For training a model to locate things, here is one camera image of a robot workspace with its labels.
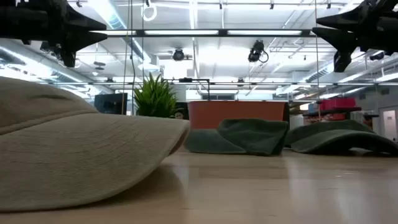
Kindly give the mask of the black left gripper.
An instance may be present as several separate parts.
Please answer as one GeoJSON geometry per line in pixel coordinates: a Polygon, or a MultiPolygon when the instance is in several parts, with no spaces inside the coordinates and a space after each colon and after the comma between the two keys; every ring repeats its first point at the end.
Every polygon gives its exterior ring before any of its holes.
{"type": "MultiPolygon", "coordinates": [[[[67,0],[0,0],[0,38],[46,40],[58,29],[106,30],[103,24],[74,10],[67,0]]],[[[77,52],[108,38],[98,32],[67,35],[67,50],[77,52]]]]}

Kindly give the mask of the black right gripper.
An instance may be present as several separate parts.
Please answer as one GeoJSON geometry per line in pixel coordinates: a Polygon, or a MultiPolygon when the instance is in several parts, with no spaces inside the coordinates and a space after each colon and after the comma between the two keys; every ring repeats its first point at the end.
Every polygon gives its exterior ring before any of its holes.
{"type": "Polygon", "coordinates": [[[374,49],[392,55],[398,52],[397,4],[398,0],[364,0],[349,11],[318,18],[312,32],[339,52],[353,52],[359,45],[362,52],[374,49]],[[347,31],[358,31],[357,40],[347,31]]]}

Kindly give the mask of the dark green baseball cap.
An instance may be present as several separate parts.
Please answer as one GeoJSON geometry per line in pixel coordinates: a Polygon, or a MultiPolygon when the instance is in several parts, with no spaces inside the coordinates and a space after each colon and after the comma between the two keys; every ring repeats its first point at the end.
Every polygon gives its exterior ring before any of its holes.
{"type": "Polygon", "coordinates": [[[302,154],[338,154],[352,148],[398,156],[398,144],[355,120],[317,122],[290,130],[285,147],[302,154]]]}

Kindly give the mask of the beige baseball cap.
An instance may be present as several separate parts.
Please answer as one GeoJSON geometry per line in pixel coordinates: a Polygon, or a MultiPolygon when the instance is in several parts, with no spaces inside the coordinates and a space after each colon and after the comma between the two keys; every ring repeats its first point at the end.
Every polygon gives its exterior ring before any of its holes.
{"type": "Polygon", "coordinates": [[[116,196],[158,168],[189,132],[187,120],[100,113],[69,91],[0,77],[0,212],[116,196]]]}

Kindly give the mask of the dark green knit beanie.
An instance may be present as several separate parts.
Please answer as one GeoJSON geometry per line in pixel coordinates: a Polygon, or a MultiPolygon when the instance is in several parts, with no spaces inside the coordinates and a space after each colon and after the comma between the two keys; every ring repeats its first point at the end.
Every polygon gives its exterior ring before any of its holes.
{"type": "Polygon", "coordinates": [[[215,129],[193,129],[184,147],[204,154],[277,156],[289,130],[286,121],[225,119],[215,129]]]}

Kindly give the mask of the red storage bin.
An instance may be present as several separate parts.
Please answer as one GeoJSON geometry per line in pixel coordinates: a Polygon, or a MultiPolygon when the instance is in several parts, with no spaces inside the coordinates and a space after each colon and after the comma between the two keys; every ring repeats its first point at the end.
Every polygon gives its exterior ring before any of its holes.
{"type": "Polygon", "coordinates": [[[351,97],[325,99],[320,104],[321,110],[333,110],[333,109],[354,108],[354,107],[356,107],[356,100],[355,98],[351,97]]]}

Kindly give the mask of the dark computer monitor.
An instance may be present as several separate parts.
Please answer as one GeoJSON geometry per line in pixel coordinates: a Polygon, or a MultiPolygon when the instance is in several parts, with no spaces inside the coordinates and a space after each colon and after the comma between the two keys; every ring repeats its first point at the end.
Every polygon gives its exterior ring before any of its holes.
{"type": "Polygon", "coordinates": [[[127,93],[96,95],[94,107],[100,113],[126,115],[127,97],[127,93]]]}

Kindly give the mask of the black storage shelf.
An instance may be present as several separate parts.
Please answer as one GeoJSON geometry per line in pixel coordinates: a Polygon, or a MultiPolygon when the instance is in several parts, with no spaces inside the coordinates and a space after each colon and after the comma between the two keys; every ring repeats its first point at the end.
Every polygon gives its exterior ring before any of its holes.
{"type": "Polygon", "coordinates": [[[361,107],[335,108],[330,110],[314,111],[303,115],[304,124],[312,124],[320,121],[354,120],[359,123],[373,126],[373,119],[379,115],[372,110],[362,110],[361,107]]]}

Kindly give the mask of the white door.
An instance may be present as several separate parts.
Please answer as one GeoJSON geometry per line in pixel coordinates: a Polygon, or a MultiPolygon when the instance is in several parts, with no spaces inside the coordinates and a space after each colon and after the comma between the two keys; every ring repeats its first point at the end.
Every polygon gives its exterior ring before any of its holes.
{"type": "Polygon", "coordinates": [[[398,106],[385,107],[379,110],[381,115],[381,134],[398,142],[398,106]]]}

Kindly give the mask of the green spiky plant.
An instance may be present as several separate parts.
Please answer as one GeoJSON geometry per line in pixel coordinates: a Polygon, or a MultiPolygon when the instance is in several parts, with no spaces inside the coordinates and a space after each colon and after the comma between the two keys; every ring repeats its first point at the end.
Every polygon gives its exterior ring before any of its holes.
{"type": "Polygon", "coordinates": [[[143,80],[140,89],[134,90],[136,114],[158,118],[173,118],[176,112],[177,97],[168,81],[161,75],[149,76],[143,80]]]}

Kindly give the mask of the orange plastic bin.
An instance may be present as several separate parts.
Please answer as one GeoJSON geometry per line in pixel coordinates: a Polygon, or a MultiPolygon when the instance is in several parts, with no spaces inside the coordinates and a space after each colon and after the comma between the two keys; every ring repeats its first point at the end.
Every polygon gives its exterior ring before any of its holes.
{"type": "Polygon", "coordinates": [[[224,119],[290,120],[288,103],[275,101],[191,101],[188,113],[192,129],[214,129],[224,119]]]}

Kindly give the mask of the silver ventilation duct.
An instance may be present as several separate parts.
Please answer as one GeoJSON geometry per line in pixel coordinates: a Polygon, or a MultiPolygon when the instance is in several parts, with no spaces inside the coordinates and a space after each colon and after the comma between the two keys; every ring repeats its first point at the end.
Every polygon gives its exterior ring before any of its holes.
{"type": "Polygon", "coordinates": [[[334,64],[332,61],[324,63],[323,65],[319,65],[314,68],[309,74],[303,79],[304,82],[310,83],[314,80],[318,80],[319,78],[331,74],[334,72],[334,64]]]}
{"type": "MultiPolygon", "coordinates": [[[[102,18],[110,30],[133,30],[134,21],[138,16],[138,21],[142,22],[144,28],[145,22],[153,21],[157,17],[157,6],[152,0],[142,0],[140,5],[134,3],[134,0],[127,1],[127,19],[123,19],[116,9],[114,0],[88,0],[90,7],[102,18]]],[[[139,43],[139,39],[144,40],[143,37],[136,39],[135,37],[120,37],[124,44],[125,60],[137,60],[139,63],[148,66],[159,66],[159,58],[150,56],[144,50],[144,44],[139,43]]]]}

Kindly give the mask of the overhead frame light bar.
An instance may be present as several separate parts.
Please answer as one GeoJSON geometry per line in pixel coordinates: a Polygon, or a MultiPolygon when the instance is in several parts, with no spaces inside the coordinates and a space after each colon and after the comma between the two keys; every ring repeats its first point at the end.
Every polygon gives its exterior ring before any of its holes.
{"type": "Polygon", "coordinates": [[[316,37],[310,29],[95,30],[108,37],[316,37]]]}

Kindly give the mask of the thin far frame bar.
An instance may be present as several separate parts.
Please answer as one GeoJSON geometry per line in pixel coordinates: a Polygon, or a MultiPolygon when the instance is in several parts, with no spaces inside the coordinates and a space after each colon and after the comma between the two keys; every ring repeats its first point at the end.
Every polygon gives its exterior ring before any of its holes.
{"type": "MultiPolygon", "coordinates": [[[[298,86],[398,86],[398,82],[371,82],[371,83],[296,83],[296,82],[251,82],[251,83],[233,83],[233,82],[175,82],[170,81],[171,84],[175,85],[221,85],[221,86],[279,86],[279,85],[298,85],[298,86]]],[[[44,85],[138,85],[143,82],[38,82],[44,85]]]]}

